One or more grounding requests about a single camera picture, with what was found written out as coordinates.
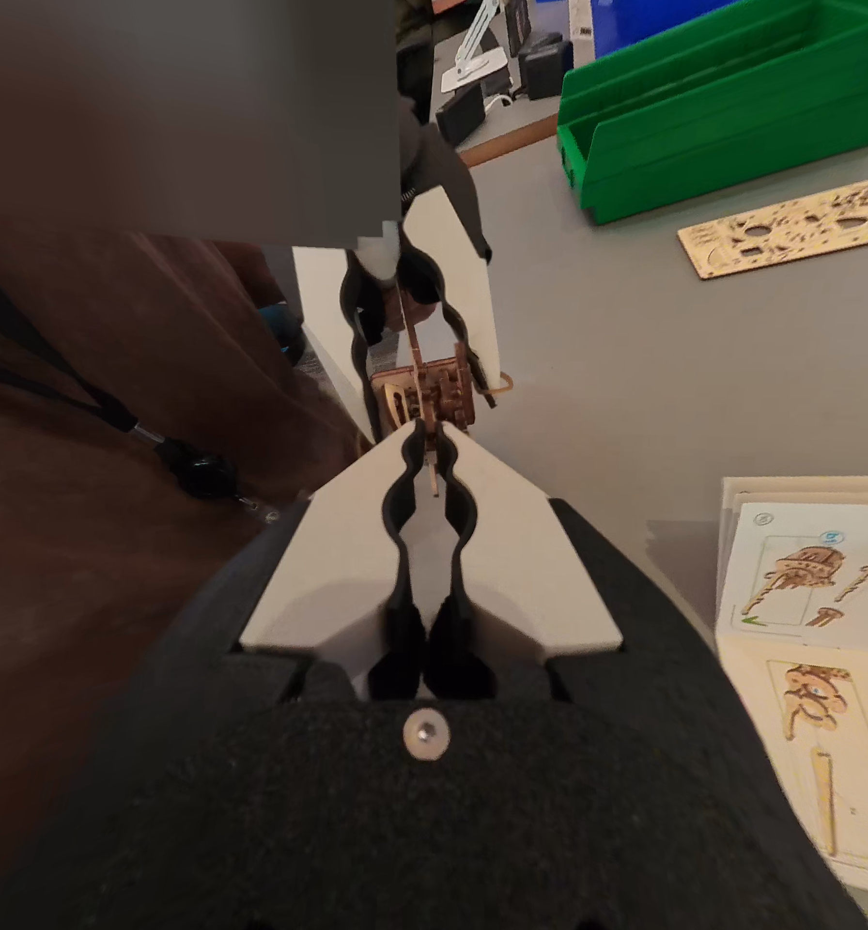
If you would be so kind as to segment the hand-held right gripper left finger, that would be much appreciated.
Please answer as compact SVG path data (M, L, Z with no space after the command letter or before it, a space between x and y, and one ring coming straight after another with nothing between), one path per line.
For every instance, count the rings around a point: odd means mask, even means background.
M243 652L329 662L350 679L384 657L387 615L414 604L402 530L425 457L413 420L312 495L240 635Z

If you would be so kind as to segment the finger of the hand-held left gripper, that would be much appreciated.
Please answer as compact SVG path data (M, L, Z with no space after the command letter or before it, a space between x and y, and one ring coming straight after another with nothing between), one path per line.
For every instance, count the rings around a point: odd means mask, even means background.
M357 321L363 270L349 249L294 247L303 329L336 395L366 439L384 431L367 373L367 341Z
M488 263L442 186L418 193L399 228L399 275L417 301L434 296L464 343L479 389L501 388Z

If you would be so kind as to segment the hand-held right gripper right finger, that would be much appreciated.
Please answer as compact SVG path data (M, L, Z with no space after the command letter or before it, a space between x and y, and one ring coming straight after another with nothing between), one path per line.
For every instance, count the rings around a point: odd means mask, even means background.
M547 494L451 424L436 450L456 542L428 682L495 683L510 665L617 651L624 637Z

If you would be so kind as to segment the wooden model assembly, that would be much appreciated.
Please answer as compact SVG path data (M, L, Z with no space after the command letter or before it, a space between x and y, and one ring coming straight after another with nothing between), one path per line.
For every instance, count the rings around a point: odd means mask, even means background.
M463 342L452 356L425 362L435 411L436 430L450 423L463 433L475 423L473 362L478 359ZM395 430L419 418L412 366L377 372L370 379L372 392L385 424Z

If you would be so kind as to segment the laser-cut wooden parts sheet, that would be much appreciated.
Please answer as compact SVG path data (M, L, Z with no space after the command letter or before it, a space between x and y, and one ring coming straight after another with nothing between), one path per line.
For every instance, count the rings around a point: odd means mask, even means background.
M678 230L701 280L868 245L868 180Z

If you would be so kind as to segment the blue wristband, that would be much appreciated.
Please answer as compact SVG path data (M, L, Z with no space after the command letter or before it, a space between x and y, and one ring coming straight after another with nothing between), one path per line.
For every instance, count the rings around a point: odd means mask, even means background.
M295 312L284 302L270 304L258 310L272 337L293 367L297 366L308 348L302 323Z

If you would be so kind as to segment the black box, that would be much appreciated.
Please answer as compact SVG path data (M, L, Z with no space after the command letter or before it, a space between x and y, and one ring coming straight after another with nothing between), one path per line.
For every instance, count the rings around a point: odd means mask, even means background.
M573 44L560 33L542 33L536 44L521 48L518 63L521 92L527 99L559 97L564 77L574 66Z
M454 148L464 143L486 118L481 84L458 88L435 113L435 120L444 140Z

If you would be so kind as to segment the illustrated instruction booklet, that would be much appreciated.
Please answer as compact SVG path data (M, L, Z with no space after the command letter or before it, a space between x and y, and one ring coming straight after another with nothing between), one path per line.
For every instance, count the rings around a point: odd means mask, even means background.
M868 491L738 492L715 636L789 804L868 891Z

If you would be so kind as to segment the large green plastic bin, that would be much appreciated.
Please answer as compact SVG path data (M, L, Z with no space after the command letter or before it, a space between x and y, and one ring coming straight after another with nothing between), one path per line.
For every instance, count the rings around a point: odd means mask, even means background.
M746 1L563 79L557 147L599 225L868 146L868 1Z

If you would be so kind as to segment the large blue plastic bin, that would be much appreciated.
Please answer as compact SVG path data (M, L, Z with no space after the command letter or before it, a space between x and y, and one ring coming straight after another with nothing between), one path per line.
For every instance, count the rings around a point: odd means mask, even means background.
M596 60L732 1L591 1Z

